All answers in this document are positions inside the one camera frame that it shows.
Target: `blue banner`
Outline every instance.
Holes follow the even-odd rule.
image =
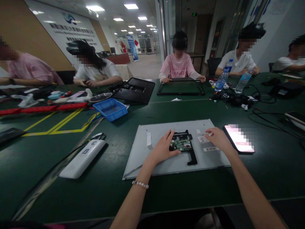
[[[130,47],[130,51],[131,51],[133,60],[134,61],[139,60],[138,52],[137,52],[136,46],[134,44],[133,36],[129,35],[129,34],[126,34],[126,37],[127,37],[127,40],[128,40],[128,44],[129,44],[129,47]]]

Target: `logo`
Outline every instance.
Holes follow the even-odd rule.
[[[68,15],[66,13],[61,13],[61,14],[63,15],[66,22],[68,22],[69,24],[73,23],[77,25],[75,18],[71,14]]]

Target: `pearl bracelet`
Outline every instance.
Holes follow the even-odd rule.
[[[132,184],[140,185],[140,186],[142,186],[143,188],[146,188],[146,189],[149,188],[148,184],[144,184],[144,183],[139,182],[139,181],[133,181]]]

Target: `white power bank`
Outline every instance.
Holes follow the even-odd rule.
[[[71,179],[79,178],[105,144],[104,140],[90,141],[61,171],[59,176]]]

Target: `pink shirt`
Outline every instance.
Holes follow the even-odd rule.
[[[191,57],[184,53],[181,59],[176,59],[174,54],[168,55],[160,70],[161,73],[169,76],[169,78],[183,78],[190,76],[194,72]]]
[[[49,84],[64,84],[53,68],[28,53],[23,53],[18,60],[8,61],[8,70],[11,78],[25,80],[36,78]]]

